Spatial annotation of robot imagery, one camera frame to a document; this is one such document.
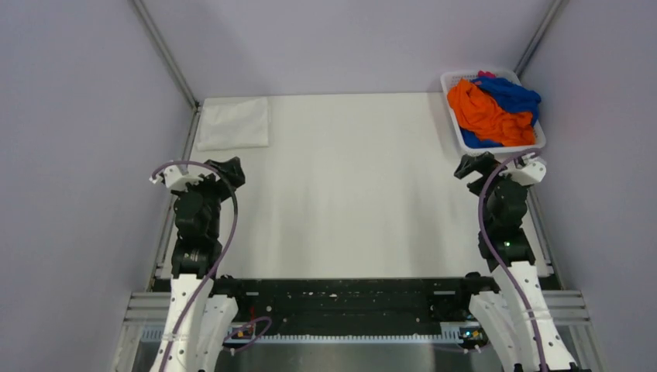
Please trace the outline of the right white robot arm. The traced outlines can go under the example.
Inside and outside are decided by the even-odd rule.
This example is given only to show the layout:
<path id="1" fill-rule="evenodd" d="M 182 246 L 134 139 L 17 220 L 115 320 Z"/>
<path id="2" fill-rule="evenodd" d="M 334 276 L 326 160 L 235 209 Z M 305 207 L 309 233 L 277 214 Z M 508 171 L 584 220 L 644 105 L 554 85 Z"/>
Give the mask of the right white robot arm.
<path id="1" fill-rule="evenodd" d="M 477 196 L 478 247 L 492 278 L 471 275 L 454 298 L 456 313 L 475 319 L 505 371 L 579 371 L 556 328 L 542 292 L 534 251 L 522 228 L 529 188 L 547 167 L 536 149 L 499 161 L 490 153 L 464 155 L 454 175 Z"/>

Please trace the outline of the blue t shirt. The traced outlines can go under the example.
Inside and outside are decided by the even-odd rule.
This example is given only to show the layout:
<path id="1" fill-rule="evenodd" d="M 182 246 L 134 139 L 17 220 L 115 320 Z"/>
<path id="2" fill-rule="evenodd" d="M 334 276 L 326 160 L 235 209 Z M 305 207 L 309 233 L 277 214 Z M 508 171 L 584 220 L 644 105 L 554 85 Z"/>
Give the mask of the blue t shirt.
<path id="1" fill-rule="evenodd" d="M 532 90 L 523 88 L 503 77 L 474 78 L 467 80 L 477 84 L 487 94 L 491 95 L 504 110 L 511 113 L 530 112 L 532 114 L 531 126 L 534 130 L 539 117 L 539 104 L 541 96 Z M 478 140 L 474 134 L 459 128 L 463 140 L 471 148 L 504 147 L 492 141 Z"/>

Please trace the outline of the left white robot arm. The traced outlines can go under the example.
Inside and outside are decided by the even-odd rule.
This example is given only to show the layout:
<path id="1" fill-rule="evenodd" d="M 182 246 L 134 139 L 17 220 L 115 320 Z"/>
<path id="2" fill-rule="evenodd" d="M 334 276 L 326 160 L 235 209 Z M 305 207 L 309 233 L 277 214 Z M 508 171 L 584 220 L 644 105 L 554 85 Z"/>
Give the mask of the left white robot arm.
<path id="1" fill-rule="evenodd" d="M 232 243 L 219 241 L 222 203 L 238 211 L 236 190 L 246 182 L 241 160 L 172 160 L 150 175 L 174 195 L 177 228 L 171 257 L 167 318 L 152 371 L 213 371 L 224 349 L 232 320 L 248 311 L 248 299 L 237 291 L 213 291 L 218 266 Z"/>

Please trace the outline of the white plastic basket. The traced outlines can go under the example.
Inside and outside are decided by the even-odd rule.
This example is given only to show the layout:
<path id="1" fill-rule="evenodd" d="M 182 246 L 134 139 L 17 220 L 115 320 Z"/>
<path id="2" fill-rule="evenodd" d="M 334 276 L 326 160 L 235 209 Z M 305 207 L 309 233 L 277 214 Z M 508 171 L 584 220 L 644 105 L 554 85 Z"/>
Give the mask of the white plastic basket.
<path id="1" fill-rule="evenodd" d="M 518 84 L 521 86 L 521 82 L 518 79 L 518 76 L 516 73 L 508 70 L 496 70 L 496 71 L 491 71 L 492 73 L 497 75 L 497 78 L 506 78 L 509 81 Z M 440 77 L 441 84 L 442 84 L 442 89 L 443 93 L 445 94 L 445 99 L 447 101 L 447 93 L 448 91 L 456 86 L 456 84 L 462 80 L 471 80 L 474 78 L 477 78 L 477 73 L 478 71 L 455 71 L 455 72 L 446 72 L 442 74 Z M 456 133 L 456 138 L 457 142 L 459 144 L 459 147 L 464 153 L 468 154 L 480 154 L 484 152 L 490 152 L 493 154 L 509 154 L 509 153 L 515 153 L 518 151 L 526 150 L 529 148 L 542 148 L 545 145 L 545 135 L 542 131 L 542 127 L 540 126 L 539 122 L 537 121 L 534 131 L 536 135 L 536 144 L 530 145 L 530 146 L 513 146 L 513 147 L 494 147 L 494 148 L 471 148 L 468 147 L 464 140 L 463 140 L 463 135 L 459 130 L 459 126 L 456 123 L 456 117 L 453 112 L 453 110 L 449 107 L 448 104 L 448 110 L 449 114 L 451 115 L 452 118 L 452 124 Z"/>

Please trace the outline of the orange t shirt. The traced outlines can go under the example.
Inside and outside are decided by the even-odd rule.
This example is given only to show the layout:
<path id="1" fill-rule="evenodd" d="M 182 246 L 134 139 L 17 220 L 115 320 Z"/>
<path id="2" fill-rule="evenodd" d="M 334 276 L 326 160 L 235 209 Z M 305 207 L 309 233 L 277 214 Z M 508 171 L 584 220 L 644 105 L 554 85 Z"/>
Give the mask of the orange t shirt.
<path id="1" fill-rule="evenodd" d="M 530 146 L 535 144 L 530 112 L 511 113 L 479 88 L 477 84 L 460 80 L 447 93 L 456 123 L 474 134 L 478 140 L 492 141 L 501 146 Z"/>

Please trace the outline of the pink garment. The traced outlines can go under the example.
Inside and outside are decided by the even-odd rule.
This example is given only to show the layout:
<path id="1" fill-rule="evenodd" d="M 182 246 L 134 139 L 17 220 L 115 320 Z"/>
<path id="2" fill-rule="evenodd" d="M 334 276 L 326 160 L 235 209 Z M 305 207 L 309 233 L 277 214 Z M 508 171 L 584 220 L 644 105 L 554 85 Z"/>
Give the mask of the pink garment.
<path id="1" fill-rule="evenodd" d="M 478 71 L 477 77 L 478 78 L 496 78 L 497 75 L 490 72 L 490 71 Z"/>

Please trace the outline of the folded white t shirt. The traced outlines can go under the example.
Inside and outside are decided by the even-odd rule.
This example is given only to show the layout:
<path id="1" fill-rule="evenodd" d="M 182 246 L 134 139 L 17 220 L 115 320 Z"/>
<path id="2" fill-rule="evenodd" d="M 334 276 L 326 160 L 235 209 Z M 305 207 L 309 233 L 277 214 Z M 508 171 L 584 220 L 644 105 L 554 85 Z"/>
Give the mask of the folded white t shirt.
<path id="1" fill-rule="evenodd" d="M 198 151 L 269 146 L 267 97 L 207 98 L 201 106 L 195 146 Z"/>

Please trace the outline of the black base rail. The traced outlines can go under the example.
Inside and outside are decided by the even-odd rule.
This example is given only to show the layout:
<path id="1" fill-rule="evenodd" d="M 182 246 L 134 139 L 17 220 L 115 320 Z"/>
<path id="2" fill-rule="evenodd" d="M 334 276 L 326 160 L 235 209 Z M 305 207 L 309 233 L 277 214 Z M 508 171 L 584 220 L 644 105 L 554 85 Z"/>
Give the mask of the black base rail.
<path id="1" fill-rule="evenodd" d="M 262 336 L 434 335 L 444 323 L 477 321 L 461 290 L 465 279 L 266 280 L 221 277 L 216 294 L 232 295 L 238 313 L 233 344 Z M 482 277 L 489 281 L 491 277 Z"/>

